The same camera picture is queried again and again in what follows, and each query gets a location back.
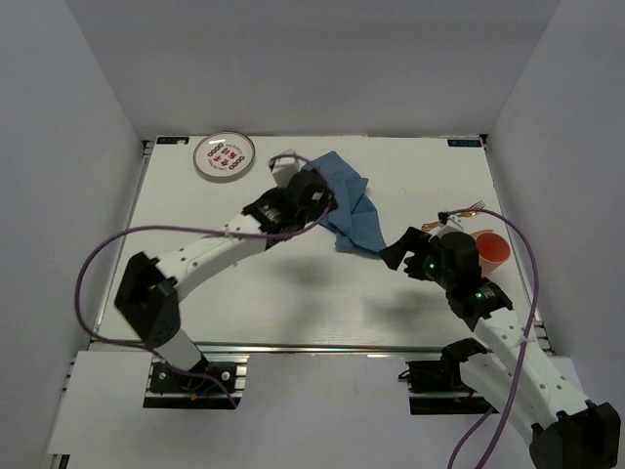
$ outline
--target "plate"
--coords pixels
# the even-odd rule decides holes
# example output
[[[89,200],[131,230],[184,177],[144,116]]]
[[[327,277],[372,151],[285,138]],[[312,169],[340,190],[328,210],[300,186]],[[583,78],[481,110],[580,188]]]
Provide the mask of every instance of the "plate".
[[[202,176],[225,182],[242,176],[255,156],[256,149],[250,139],[236,132],[220,132],[197,144],[193,164]]]

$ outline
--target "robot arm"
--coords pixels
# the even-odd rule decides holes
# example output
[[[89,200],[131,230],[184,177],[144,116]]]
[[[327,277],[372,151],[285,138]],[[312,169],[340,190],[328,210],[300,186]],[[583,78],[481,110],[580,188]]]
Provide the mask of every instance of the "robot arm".
[[[537,469],[604,469],[616,465],[620,418],[610,404],[595,405],[544,354],[534,336],[525,339],[512,302],[481,276],[473,238],[456,217],[434,235],[415,228],[380,255],[390,269],[402,261],[409,277],[434,281],[445,290],[453,313],[480,342],[464,339],[442,351],[441,370],[456,384],[480,392],[500,411],[512,385],[521,344],[525,358],[511,423],[529,445]],[[404,260],[407,252],[414,255]]]
[[[154,258],[140,252],[128,261],[115,306],[144,344],[170,365],[197,373],[205,373],[208,366],[181,328],[179,304],[193,289],[337,207],[332,191],[316,170],[289,176],[282,187],[265,192],[225,224],[229,236],[203,237]],[[275,178],[284,180],[284,170]],[[237,233],[258,237],[241,238]]]

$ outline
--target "gold fork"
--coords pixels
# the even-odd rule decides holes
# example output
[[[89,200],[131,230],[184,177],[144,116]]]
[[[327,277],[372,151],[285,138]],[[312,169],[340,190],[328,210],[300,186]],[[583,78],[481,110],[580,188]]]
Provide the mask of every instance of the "gold fork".
[[[486,206],[486,204],[484,203],[483,200],[479,200],[476,203],[474,203],[473,205],[470,205],[468,208],[469,210],[467,210],[466,212],[461,212],[458,214],[459,217],[462,218],[471,218],[471,217],[475,217],[476,215],[479,214],[479,212],[474,212],[471,209],[477,209],[480,210],[482,208],[484,208]],[[442,227],[442,223],[441,222],[431,222],[431,223],[425,223],[421,226],[421,231],[422,232],[426,232],[429,233],[431,230],[433,230],[434,228],[439,228]]]

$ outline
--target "black tag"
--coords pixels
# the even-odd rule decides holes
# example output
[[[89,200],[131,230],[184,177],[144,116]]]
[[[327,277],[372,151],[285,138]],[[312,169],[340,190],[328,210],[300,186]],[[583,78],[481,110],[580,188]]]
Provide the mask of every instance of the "black tag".
[[[186,145],[188,137],[159,137],[156,139],[157,145]]]
[[[481,148],[481,141],[475,139],[450,139],[447,140],[450,147],[464,147],[470,149]]]

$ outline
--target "orange cup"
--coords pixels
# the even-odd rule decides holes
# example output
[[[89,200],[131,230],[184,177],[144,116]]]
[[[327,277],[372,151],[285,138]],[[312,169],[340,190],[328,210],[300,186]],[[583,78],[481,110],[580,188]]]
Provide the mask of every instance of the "orange cup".
[[[500,234],[484,231],[475,233],[473,237],[478,247],[482,277],[488,277],[510,259],[512,249],[506,238]]]

